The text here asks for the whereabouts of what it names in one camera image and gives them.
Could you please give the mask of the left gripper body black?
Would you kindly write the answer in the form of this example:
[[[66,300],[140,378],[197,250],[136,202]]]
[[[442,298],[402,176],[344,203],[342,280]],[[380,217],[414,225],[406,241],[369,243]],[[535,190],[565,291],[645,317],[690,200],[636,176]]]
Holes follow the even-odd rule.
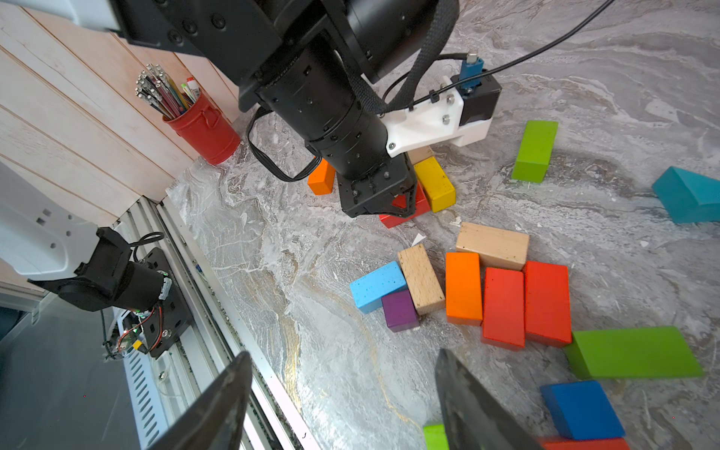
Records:
[[[407,219],[416,213],[417,178],[407,156],[393,157],[358,180],[337,176],[342,211],[351,218],[390,215]]]

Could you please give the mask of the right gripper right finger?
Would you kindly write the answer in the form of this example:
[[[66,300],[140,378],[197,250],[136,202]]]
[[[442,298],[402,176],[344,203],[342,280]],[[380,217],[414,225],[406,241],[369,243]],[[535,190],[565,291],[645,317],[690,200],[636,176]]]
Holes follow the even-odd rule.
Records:
[[[542,449],[453,352],[440,350],[434,373],[451,449]]]

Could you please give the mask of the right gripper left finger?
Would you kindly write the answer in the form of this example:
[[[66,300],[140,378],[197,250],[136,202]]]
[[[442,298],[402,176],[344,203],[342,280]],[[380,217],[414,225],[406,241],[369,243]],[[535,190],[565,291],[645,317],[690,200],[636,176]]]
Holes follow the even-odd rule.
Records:
[[[238,449],[249,406],[252,360],[240,352],[153,449]]]

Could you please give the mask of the natural wood block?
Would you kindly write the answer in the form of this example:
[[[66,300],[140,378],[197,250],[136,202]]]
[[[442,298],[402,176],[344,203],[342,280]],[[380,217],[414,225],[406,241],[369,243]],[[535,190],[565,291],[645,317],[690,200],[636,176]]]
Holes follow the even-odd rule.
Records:
[[[527,262],[530,236],[463,222],[456,251],[478,254],[482,266],[521,271]]]
[[[423,244],[401,251],[397,258],[419,315],[446,307],[446,297]]]
[[[412,165],[425,161],[426,159],[433,158],[434,152],[430,146],[423,146],[410,150],[407,152],[408,159]]]

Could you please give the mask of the yellow rectangular block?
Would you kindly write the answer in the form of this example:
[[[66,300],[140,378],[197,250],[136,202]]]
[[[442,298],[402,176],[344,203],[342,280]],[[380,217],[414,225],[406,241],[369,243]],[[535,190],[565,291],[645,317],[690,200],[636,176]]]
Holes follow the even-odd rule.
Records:
[[[450,208],[456,203],[455,187],[435,157],[429,157],[416,163],[414,170],[418,181],[425,189],[434,213]]]

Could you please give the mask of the light blue block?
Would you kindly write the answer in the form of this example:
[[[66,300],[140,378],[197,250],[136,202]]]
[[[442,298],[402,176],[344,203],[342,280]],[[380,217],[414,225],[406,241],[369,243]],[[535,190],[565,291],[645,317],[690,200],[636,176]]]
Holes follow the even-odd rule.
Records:
[[[390,262],[350,284],[354,305],[364,314],[382,307],[382,299],[407,288],[397,262]]]

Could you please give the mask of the purple cube block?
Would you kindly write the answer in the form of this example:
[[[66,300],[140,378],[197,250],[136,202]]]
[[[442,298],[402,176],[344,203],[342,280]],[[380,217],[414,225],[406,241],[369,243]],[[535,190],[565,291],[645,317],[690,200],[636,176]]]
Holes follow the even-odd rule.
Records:
[[[419,326],[419,317],[409,290],[383,296],[382,308],[387,327],[395,333]]]

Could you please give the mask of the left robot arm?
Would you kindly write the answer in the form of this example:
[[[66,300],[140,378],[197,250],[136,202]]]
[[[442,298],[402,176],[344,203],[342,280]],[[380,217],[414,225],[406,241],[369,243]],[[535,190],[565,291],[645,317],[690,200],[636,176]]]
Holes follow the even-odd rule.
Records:
[[[255,118],[276,114],[337,172],[343,212],[410,217],[416,175],[383,114],[409,107],[456,1],[31,1],[127,42],[207,58]]]

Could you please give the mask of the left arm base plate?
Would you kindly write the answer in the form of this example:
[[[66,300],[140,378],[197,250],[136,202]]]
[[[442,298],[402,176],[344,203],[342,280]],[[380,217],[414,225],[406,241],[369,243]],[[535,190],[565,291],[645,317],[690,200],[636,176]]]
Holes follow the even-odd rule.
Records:
[[[158,359],[179,341],[181,334],[193,322],[186,298],[163,250],[154,247],[139,264],[163,276],[163,287],[150,309],[120,312],[116,329],[105,342],[112,359],[123,357],[131,350]]]

